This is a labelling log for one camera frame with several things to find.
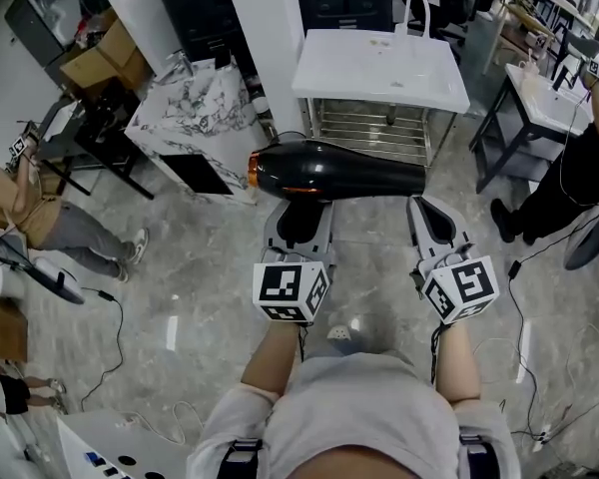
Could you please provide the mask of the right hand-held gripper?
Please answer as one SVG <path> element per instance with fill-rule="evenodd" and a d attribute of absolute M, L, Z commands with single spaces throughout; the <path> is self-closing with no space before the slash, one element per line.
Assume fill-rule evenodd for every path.
<path fill-rule="evenodd" d="M 482 313 L 500 294 L 491 257 L 470 242 L 467 222 L 434 197 L 411 197 L 407 218 L 420 259 L 410 276 L 419 298 L 452 325 Z"/>

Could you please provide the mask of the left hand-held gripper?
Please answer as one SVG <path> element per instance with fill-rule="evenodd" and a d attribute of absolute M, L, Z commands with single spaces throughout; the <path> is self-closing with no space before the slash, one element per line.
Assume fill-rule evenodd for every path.
<path fill-rule="evenodd" d="M 253 268 L 252 302 L 268 320 L 314 323 L 332 284 L 333 203 L 301 204 L 295 250 L 289 201 L 280 201 L 266 220 L 262 256 Z M 308 256 L 324 256 L 315 260 Z"/>

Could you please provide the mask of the black hair dryer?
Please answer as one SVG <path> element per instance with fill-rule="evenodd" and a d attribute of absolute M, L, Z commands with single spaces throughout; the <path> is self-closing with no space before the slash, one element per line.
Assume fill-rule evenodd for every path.
<path fill-rule="evenodd" d="M 325 205 L 369 197 L 419 196 L 425 167 L 315 140 L 278 143 L 250 154 L 249 185 L 289 203 L 277 232 L 286 245 L 307 243 Z"/>

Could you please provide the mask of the white sink basin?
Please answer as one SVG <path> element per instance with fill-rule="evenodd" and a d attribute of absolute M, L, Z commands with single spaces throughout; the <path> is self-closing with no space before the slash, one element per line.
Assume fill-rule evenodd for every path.
<path fill-rule="evenodd" d="M 449 44 L 403 33 L 310 29 L 292 88 L 301 99 L 381 102 L 455 114 L 470 106 Z"/>
<path fill-rule="evenodd" d="M 512 64 L 505 66 L 505 72 L 532 124 L 562 134 L 579 135 L 592 122 L 593 114 L 585 94 L 567 89 L 555 91 L 550 80 L 528 74 Z"/>

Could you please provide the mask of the person's left forearm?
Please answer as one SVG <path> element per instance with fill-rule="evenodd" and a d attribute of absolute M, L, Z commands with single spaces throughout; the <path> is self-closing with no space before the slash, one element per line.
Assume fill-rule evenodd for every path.
<path fill-rule="evenodd" d="M 299 347 L 300 327 L 272 322 L 242 375 L 241 383 L 283 396 Z"/>

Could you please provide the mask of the person's right forearm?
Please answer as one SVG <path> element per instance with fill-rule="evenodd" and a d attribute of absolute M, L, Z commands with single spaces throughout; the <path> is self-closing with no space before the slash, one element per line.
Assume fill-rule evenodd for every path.
<path fill-rule="evenodd" d="M 450 404 L 481 396 L 481 380 L 464 322 L 453 324 L 440 335 L 435 385 Z"/>

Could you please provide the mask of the person's blue jeans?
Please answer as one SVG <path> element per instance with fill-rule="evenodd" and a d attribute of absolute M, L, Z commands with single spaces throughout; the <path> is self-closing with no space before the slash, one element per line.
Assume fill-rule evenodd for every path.
<path fill-rule="evenodd" d="M 350 349 L 347 341 L 343 340 L 327 340 L 319 343 L 315 348 L 311 349 L 305 359 L 317 358 L 342 358 L 350 355 Z"/>

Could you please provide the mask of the black metal stand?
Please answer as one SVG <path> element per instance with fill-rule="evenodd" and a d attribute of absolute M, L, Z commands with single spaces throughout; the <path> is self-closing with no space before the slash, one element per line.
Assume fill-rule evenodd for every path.
<path fill-rule="evenodd" d="M 480 194 L 497 177 L 540 182 L 563 150 L 565 134 L 535 124 L 507 76 L 469 144 L 475 156 Z"/>

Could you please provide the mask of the marble pattern cabinet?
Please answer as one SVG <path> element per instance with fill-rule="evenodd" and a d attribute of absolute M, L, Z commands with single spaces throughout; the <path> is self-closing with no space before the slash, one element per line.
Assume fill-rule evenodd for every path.
<path fill-rule="evenodd" d="M 268 144 L 233 61 L 192 65 L 193 75 L 154 79 L 126 128 L 127 137 L 190 196 L 209 202 L 252 205 L 250 154 Z"/>

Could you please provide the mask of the person's white shirt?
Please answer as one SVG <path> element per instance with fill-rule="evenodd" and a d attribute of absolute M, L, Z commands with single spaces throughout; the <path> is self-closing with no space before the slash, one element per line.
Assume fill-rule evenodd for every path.
<path fill-rule="evenodd" d="M 243 383 L 206 422 L 187 479 L 217 479 L 237 441 L 262 443 L 257 479 L 287 479 L 327 450 L 377 451 L 419 479 L 468 479 L 466 437 L 492 446 L 500 479 L 521 479 L 505 418 L 494 402 L 451 406 L 396 356 L 314 357 L 296 370 L 284 396 Z"/>

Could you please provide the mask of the chrome faucet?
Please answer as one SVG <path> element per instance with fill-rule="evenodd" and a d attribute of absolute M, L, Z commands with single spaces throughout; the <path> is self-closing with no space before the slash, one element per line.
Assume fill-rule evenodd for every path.
<path fill-rule="evenodd" d="M 174 52 L 167 57 L 170 73 L 179 73 L 191 77 L 193 69 L 187 54 L 183 50 Z"/>

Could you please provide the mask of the black side table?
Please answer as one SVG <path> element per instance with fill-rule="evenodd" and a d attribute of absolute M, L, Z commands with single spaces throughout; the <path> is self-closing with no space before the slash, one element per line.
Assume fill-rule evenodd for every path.
<path fill-rule="evenodd" d="M 154 198 L 132 178 L 134 167 L 145 157 L 126 135 L 138 107 L 136 94 L 117 79 L 105 82 L 94 100 L 65 92 L 50 107 L 38 126 L 37 159 L 60 178 L 59 194 L 70 186 L 89 197 L 91 191 L 72 174 L 106 170 L 147 200 Z"/>

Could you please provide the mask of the cardboard box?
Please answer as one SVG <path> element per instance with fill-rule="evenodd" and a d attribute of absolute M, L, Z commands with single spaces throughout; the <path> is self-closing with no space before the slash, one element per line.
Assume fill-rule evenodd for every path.
<path fill-rule="evenodd" d="M 139 90 L 152 73 L 113 8 L 85 24 L 60 71 L 82 89 L 118 79 L 126 89 Z"/>

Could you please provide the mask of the white table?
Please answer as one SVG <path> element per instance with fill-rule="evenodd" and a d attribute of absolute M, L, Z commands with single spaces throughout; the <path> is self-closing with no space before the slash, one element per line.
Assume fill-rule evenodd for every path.
<path fill-rule="evenodd" d="M 70 479 L 186 479 L 187 446 L 111 409 L 57 417 Z"/>

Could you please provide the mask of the glass door cabinet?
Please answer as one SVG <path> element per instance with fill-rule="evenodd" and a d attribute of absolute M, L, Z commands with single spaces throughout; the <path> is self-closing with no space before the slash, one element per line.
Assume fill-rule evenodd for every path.
<path fill-rule="evenodd" d="M 5 20 L 16 39 L 45 68 L 70 49 L 80 24 L 96 13 L 94 0 L 13 0 Z"/>

